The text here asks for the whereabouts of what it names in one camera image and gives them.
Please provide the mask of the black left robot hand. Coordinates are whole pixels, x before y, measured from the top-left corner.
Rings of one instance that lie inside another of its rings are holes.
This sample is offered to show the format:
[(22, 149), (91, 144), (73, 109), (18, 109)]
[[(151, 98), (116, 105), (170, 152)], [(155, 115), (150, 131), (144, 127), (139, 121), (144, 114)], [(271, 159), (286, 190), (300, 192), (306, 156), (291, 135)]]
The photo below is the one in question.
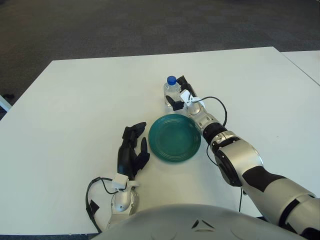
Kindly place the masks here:
[(136, 154), (138, 138), (145, 130), (147, 123), (140, 122), (131, 127), (126, 126), (122, 135), (122, 144), (118, 150), (117, 173), (134, 181), (139, 170), (142, 170), (150, 159), (146, 137), (140, 143), (140, 153)]

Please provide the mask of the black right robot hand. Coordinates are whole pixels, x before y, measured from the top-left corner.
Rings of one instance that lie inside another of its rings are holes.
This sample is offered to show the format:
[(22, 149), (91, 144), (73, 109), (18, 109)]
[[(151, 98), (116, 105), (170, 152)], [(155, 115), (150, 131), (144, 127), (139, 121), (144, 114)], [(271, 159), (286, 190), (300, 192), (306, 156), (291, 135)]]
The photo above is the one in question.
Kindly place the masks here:
[(192, 86), (187, 82), (184, 76), (176, 78), (168, 76), (167, 82), (163, 86), (164, 101), (173, 111), (178, 111), (184, 108), (185, 101), (181, 99), (182, 91), (189, 91), (190, 97), (196, 97), (196, 93)]

